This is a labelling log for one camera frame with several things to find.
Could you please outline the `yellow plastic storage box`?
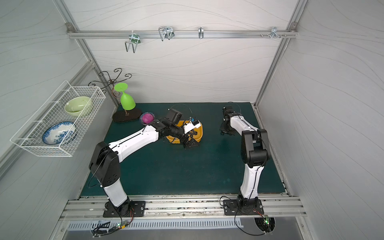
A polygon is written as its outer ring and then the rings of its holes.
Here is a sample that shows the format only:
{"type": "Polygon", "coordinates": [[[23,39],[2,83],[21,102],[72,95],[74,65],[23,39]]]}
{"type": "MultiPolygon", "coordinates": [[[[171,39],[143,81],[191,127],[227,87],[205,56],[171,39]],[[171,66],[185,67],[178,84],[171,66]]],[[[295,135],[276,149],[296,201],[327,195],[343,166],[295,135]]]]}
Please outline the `yellow plastic storage box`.
{"type": "MultiPolygon", "coordinates": [[[[182,121],[179,121],[177,126],[181,127],[183,125],[188,124],[189,122],[190,122],[189,120],[182,120],[182,121]]],[[[193,138],[194,140],[196,140],[199,143],[203,137],[203,125],[201,124],[199,128],[191,130],[188,133],[188,136],[189,136],[189,140],[191,140],[193,138]]],[[[172,136],[167,136],[166,138],[171,144],[180,144],[181,143],[178,138],[175,138],[172,136]]]]}

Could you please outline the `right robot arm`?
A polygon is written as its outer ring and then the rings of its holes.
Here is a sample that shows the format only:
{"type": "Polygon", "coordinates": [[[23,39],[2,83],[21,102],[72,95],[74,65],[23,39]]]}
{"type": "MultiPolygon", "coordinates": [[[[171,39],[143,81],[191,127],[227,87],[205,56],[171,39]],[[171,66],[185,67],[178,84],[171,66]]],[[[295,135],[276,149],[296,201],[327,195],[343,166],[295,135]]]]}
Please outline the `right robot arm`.
{"type": "Polygon", "coordinates": [[[241,159],[245,164],[243,183],[238,196],[239,206],[252,206],[258,201],[262,171],[271,157],[268,132],[250,124],[231,106],[223,107],[221,134],[241,136],[241,159]]]}

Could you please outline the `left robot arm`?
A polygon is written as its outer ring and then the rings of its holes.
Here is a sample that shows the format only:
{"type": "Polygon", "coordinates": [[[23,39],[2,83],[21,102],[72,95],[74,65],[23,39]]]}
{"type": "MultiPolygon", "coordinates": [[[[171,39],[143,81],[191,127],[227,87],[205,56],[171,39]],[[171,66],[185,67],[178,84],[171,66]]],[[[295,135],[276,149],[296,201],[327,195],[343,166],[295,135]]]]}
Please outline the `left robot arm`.
{"type": "Polygon", "coordinates": [[[89,169],[93,177],[98,180],[111,204],[117,208],[121,207],[130,201],[121,184],[120,163],[146,145],[167,136],[179,139],[186,148],[195,142],[188,133],[201,126],[201,122],[194,118],[181,127],[167,118],[154,120],[143,129],[121,140],[109,144],[98,143],[92,155],[89,169]]]}

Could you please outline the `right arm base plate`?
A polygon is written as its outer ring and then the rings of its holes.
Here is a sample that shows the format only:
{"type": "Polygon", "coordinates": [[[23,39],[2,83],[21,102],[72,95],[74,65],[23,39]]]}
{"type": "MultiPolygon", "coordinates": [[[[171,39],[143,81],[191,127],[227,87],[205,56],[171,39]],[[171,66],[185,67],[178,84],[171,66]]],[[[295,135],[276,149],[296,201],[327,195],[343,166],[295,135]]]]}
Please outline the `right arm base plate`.
{"type": "Polygon", "coordinates": [[[237,200],[223,200],[222,206],[224,207],[225,216],[256,216],[264,215],[264,207],[259,198],[250,201],[237,200]]]}

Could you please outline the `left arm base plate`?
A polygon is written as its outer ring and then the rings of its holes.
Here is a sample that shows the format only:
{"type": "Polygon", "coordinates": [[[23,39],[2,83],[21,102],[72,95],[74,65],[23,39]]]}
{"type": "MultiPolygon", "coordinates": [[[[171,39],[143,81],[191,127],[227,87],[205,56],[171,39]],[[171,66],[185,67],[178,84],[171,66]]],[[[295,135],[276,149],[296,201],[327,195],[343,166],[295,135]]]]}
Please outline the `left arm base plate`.
{"type": "Polygon", "coordinates": [[[105,204],[103,212],[104,218],[119,218],[119,217],[143,217],[145,213],[145,201],[125,201],[120,207],[115,207],[110,201],[105,204]]]}

